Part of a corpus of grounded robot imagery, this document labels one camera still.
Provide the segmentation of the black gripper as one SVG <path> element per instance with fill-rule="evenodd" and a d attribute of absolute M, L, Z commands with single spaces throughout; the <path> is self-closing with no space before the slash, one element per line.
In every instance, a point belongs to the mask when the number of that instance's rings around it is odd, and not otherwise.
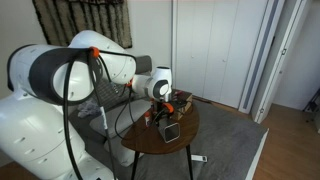
<path fill-rule="evenodd" d="M 176 125 L 177 122 L 172 119 L 175 108 L 170 102 L 156 102 L 154 105 L 153 120 L 158 128 L 164 128 Z"/>

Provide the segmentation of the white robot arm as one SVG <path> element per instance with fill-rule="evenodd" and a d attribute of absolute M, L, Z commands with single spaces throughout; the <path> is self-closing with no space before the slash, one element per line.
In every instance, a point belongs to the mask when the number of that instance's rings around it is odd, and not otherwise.
<path fill-rule="evenodd" d="M 167 102 L 172 92 L 170 68 L 138 75 L 134 56 L 92 30 L 67 47 L 23 46 L 7 72 L 12 94 L 0 101 L 0 148 L 41 180 L 115 180 L 68 122 L 68 107 L 86 101 L 103 77 L 156 101 Z"/>

